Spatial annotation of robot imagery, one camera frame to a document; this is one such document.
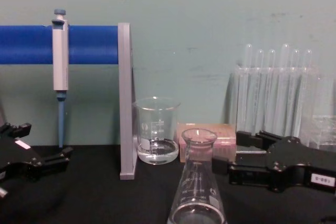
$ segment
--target teal wall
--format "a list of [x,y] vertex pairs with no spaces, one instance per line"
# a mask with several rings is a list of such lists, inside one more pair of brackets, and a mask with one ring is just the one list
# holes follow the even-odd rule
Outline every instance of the teal wall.
[[[137,98],[181,101],[182,122],[224,122],[229,75],[244,44],[310,48],[323,73],[336,63],[334,0],[1,0],[0,25],[50,25],[54,8],[70,24],[130,22]],[[7,121],[33,124],[29,144],[56,144],[51,66],[0,66]],[[71,66],[70,144],[118,143],[118,68]]]

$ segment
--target pink box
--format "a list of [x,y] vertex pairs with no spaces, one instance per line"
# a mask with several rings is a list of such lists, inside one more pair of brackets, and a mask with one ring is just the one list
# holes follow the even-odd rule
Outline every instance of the pink box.
[[213,131],[217,134],[217,140],[213,147],[213,156],[220,156],[234,161],[236,158],[236,132],[235,128],[229,124],[210,123],[179,123],[177,126],[177,136],[180,144],[180,162],[185,162],[186,143],[182,138],[182,132],[191,128],[201,128]]

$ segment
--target black surface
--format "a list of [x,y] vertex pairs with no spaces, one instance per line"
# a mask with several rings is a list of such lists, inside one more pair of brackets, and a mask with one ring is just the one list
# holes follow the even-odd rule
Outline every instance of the black surface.
[[[135,180],[119,180],[117,146],[74,146],[68,170],[29,183],[2,183],[10,193],[0,200],[0,223],[166,224],[183,164],[138,161]],[[58,148],[36,147],[40,155]],[[233,186],[216,176],[229,224],[317,224],[336,215],[329,193],[290,188],[275,194],[264,188]]]

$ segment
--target water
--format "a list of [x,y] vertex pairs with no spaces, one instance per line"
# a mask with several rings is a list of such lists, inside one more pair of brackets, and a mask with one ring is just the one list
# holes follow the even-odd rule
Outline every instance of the water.
[[222,213],[215,207],[202,204],[191,203],[177,208],[172,220],[167,224],[227,224]]
[[144,150],[141,144],[138,146],[139,159],[153,165],[166,164],[175,160],[178,152],[178,145],[168,139],[150,140],[150,150]]

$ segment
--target beaker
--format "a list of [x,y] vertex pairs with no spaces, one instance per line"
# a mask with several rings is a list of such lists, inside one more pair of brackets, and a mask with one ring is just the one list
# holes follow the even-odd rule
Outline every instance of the beaker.
[[138,157],[148,164],[165,164],[178,156],[177,108],[171,98],[137,100]]
[[182,132],[186,161],[167,224],[227,224],[217,182],[212,173],[214,132]]

